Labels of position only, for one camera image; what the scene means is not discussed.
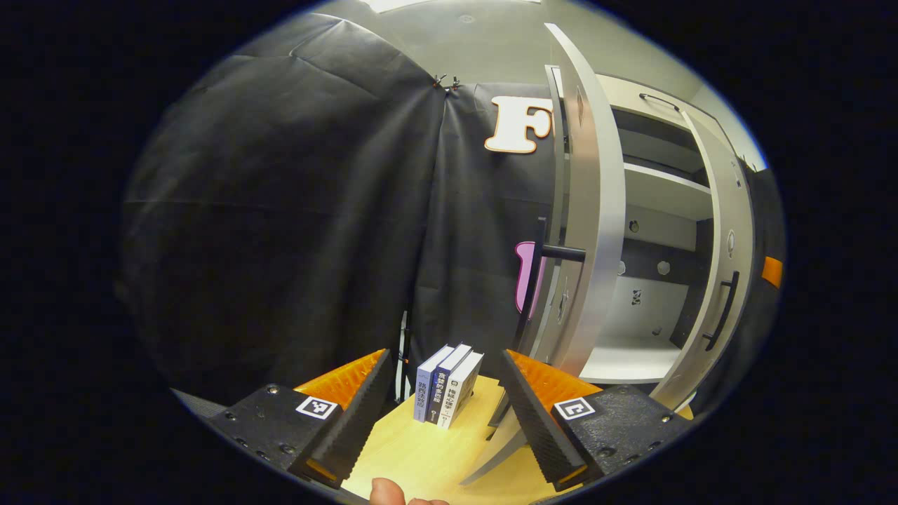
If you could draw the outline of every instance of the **book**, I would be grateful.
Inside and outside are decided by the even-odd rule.
[[[436,424],[440,428],[448,429],[468,402],[473,394],[474,382],[477,381],[477,375],[480,373],[481,363],[483,363],[483,354],[472,352],[449,376],[446,381],[443,408],[440,410],[440,419]]]
[[[436,369],[431,379],[430,402],[427,405],[427,422],[436,424],[440,417],[440,410],[443,408],[443,392],[445,390],[446,379],[452,374],[468,353],[471,352],[471,346],[460,344],[452,351],[446,359],[443,360]]]
[[[446,359],[453,350],[455,350],[455,347],[445,345],[418,367],[418,378],[415,384],[415,421],[424,422],[427,404],[430,400],[430,386],[433,384],[434,368]]]

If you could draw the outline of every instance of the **black fabric curtain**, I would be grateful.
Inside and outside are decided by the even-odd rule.
[[[308,14],[165,112],[125,198],[122,284],[172,387],[228,405],[398,350],[444,100],[370,31]]]
[[[551,136],[530,132],[530,155],[484,147],[498,95],[549,88],[447,93],[319,14],[212,68],[165,112],[124,205],[124,297],[172,387],[229,405],[395,356],[407,309],[410,370],[465,341],[494,376],[518,316],[515,246],[554,181]]]
[[[486,353],[480,373],[496,377],[499,352],[515,335],[515,246],[534,240],[537,217],[550,215],[555,161],[552,134],[537,138],[529,129],[531,154],[484,147],[496,129],[492,99],[503,95],[550,98],[548,85],[534,84],[472,84],[446,97],[415,283],[410,377],[444,344],[462,341]]]

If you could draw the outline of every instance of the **orange serrated pad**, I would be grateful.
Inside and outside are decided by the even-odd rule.
[[[506,351],[515,361],[517,369],[521,370],[521,375],[527,380],[527,384],[546,412],[551,413],[552,405],[555,403],[602,391],[601,387],[584,382],[536,359],[528,358],[513,350]]]
[[[339,403],[339,406],[343,407],[345,411],[385,350],[376,350],[367,356],[350,361],[340,368],[334,368],[303,385],[298,385],[293,390],[329,402]]]

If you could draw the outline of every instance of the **pink object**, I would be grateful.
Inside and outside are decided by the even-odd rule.
[[[521,242],[515,246],[515,253],[521,258],[521,269],[517,272],[517,291],[515,293],[515,305],[517,311],[524,310],[524,297],[527,295],[527,282],[530,280],[530,265],[533,263],[533,242]],[[530,307],[530,315],[527,320],[533,319],[533,311],[536,310],[536,299],[539,296],[540,286],[542,286],[542,273],[546,270],[546,259],[540,261],[540,276],[536,278],[536,294],[534,295],[533,305]]]

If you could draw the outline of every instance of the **orange tag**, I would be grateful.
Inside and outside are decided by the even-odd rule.
[[[779,283],[783,279],[783,262],[770,256],[764,258],[764,271],[761,272],[761,277],[779,289]]]

